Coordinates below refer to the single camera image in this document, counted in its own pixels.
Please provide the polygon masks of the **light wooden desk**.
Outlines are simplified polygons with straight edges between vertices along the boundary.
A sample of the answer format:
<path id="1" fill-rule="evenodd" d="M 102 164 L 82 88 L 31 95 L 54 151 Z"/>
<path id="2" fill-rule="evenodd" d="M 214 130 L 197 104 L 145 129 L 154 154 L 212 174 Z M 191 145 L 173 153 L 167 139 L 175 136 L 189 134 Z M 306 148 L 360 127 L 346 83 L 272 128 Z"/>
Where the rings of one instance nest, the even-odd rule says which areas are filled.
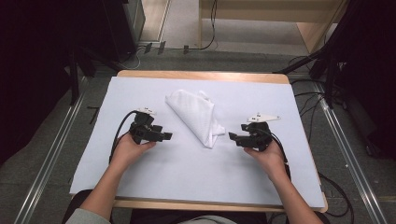
<path id="1" fill-rule="evenodd" d="M 296 22 L 309 53 L 343 17 L 348 0 L 199 0 L 198 39 L 202 19 Z"/>

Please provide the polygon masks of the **white cloth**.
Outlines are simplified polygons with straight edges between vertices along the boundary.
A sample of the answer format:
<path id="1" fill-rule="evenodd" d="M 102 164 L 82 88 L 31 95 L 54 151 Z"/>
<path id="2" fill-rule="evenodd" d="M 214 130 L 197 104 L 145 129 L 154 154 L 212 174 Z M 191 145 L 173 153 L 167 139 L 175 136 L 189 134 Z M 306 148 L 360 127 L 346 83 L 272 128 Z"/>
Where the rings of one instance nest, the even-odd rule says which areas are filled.
<path id="1" fill-rule="evenodd" d="M 217 138 L 226 133 L 215 117 L 215 104 L 203 91 L 174 91 L 165 97 L 165 102 L 205 147 L 212 148 Z"/>

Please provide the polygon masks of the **black curtain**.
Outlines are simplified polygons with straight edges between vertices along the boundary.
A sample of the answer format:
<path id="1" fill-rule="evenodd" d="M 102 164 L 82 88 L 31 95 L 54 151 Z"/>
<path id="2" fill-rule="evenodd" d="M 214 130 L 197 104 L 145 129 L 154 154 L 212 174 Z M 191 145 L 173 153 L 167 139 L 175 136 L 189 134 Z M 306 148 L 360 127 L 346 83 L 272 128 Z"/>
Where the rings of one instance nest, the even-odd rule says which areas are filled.
<path id="1" fill-rule="evenodd" d="M 396 0 L 348 0 L 329 49 L 368 154 L 396 160 Z"/>
<path id="2" fill-rule="evenodd" d="M 0 0 L 0 165 L 71 91 L 69 43 L 114 60 L 102 0 Z"/>

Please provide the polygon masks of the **black metal stand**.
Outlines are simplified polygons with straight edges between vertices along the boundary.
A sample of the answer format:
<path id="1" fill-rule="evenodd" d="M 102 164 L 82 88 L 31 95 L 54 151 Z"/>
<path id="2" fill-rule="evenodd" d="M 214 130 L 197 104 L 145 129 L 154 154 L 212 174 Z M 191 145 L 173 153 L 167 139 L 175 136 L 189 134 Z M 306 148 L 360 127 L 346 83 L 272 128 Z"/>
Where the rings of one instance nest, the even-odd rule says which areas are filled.
<path id="1" fill-rule="evenodd" d="M 310 69 L 309 76 L 312 79 L 318 79 L 325 75 L 325 91 L 324 98 L 330 109 L 333 109 L 332 104 L 332 88 L 336 74 L 339 72 L 337 48 L 332 41 L 328 41 L 322 48 L 314 53 L 304 56 L 296 63 L 288 65 L 286 68 L 275 71 L 275 74 L 289 74 L 297 68 L 307 65 L 314 61 L 314 65 Z"/>
<path id="2" fill-rule="evenodd" d="M 85 77 L 92 77 L 95 73 L 92 60 L 99 61 L 108 68 L 119 72 L 121 67 L 115 62 L 111 62 L 99 53 L 81 47 L 79 45 L 69 43 L 67 45 L 68 61 L 69 61 L 69 76 L 70 76 L 70 89 L 71 89 L 71 102 L 74 105 L 80 96 L 79 83 L 78 83 L 78 68 L 82 71 Z"/>

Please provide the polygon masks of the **person's left hand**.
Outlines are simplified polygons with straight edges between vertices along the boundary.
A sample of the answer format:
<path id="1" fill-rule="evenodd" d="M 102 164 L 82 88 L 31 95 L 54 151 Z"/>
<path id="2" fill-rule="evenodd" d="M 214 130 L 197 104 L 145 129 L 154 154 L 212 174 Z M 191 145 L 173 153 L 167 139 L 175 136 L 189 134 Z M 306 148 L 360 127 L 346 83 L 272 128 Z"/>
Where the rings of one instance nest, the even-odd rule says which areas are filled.
<path id="1" fill-rule="evenodd" d="M 131 164 L 135 163 L 147 150 L 155 146 L 154 142 L 138 145 L 133 137 L 126 133 L 116 146 L 109 167 L 118 172 L 124 172 Z"/>

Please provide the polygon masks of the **dark cabinet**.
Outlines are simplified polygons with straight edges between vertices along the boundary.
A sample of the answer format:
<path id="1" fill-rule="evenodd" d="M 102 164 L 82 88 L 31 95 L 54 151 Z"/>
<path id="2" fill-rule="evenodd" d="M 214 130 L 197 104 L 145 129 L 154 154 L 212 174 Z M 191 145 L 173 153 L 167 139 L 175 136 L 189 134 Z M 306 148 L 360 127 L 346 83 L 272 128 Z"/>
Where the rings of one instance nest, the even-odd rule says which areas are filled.
<path id="1" fill-rule="evenodd" d="M 122 61 L 136 53 L 146 21 L 142 0 L 102 0 L 110 30 L 112 58 Z"/>

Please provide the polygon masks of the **person's right hand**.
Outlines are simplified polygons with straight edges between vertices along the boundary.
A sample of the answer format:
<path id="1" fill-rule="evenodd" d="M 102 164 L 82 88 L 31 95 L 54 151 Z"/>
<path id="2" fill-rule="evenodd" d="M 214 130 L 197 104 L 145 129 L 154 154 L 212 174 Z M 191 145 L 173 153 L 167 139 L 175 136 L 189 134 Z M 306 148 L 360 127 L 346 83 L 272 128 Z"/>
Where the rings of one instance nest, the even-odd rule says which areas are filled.
<path id="1" fill-rule="evenodd" d="M 275 141 L 272 141 L 267 149 L 262 152 L 249 147 L 245 147 L 244 150 L 258 162 L 273 183 L 289 179 L 284 164 L 284 156 Z"/>

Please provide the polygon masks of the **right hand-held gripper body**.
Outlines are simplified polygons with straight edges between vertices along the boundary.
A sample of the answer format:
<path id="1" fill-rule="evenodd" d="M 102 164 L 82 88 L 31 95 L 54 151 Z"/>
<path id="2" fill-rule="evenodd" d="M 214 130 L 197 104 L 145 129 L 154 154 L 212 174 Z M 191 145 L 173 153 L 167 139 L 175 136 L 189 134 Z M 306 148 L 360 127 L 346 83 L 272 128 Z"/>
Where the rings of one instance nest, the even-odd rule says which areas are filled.
<path id="1" fill-rule="evenodd" d="M 249 125 L 247 146 L 250 148 L 257 148 L 260 152 L 267 149 L 272 141 L 275 141 L 280 147 L 280 141 L 270 131 L 268 121 L 278 120 L 279 116 L 264 115 L 257 113 L 256 115 L 247 119 Z"/>

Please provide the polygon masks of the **grey sleeve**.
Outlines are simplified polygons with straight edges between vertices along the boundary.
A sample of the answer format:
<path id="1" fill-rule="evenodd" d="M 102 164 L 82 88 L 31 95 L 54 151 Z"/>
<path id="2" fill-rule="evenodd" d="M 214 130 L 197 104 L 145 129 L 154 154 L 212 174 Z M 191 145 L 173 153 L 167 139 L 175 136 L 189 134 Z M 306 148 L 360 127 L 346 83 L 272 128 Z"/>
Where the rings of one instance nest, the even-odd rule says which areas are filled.
<path id="1" fill-rule="evenodd" d="M 94 212 L 78 208 L 65 224 L 111 224 L 109 220 L 101 217 Z"/>

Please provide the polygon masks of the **metal floor rail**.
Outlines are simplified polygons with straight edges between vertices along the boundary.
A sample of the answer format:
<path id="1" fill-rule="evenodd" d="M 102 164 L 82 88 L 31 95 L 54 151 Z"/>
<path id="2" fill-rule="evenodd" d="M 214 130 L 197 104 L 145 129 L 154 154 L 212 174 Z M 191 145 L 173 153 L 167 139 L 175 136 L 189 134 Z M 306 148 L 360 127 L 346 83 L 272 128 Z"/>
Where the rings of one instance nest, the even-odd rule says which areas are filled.
<path id="1" fill-rule="evenodd" d="M 361 169 L 361 165 L 347 140 L 338 118 L 325 99 L 320 99 L 319 102 L 373 224 L 389 224 L 380 206 L 380 202 L 365 173 Z"/>
<path id="2" fill-rule="evenodd" d="M 44 159 L 33 184 L 27 192 L 14 224 L 29 224 L 41 195 L 43 194 L 43 191 L 50 179 L 50 174 L 52 173 L 56 161 L 60 156 L 67 135 L 69 134 L 78 111 L 82 105 L 86 90 L 90 84 L 90 80 L 87 77 L 83 77 L 78 82 L 78 84 L 80 85 L 80 95 L 78 96 L 75 103 L 68 107 L 62 125 L 56 133 L 55 138 L 49 148 L 48 154 Z"/>

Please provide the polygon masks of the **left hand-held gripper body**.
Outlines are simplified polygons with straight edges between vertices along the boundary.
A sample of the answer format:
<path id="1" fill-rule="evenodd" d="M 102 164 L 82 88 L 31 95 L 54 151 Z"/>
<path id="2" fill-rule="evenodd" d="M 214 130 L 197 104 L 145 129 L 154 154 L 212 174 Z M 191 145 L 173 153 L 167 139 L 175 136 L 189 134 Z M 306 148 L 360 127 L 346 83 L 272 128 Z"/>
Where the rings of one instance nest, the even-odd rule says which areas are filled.
<path id="1" fill-rule="evenodd" d="M 139 108 L 135 111 L 134 121 L 132 122 L 129 133 L 133 140 L 140 145 L 143 140 L 150 142 L 158 141 L 158 133 L 154 130 L 154 112 L 148 108 Z"/>

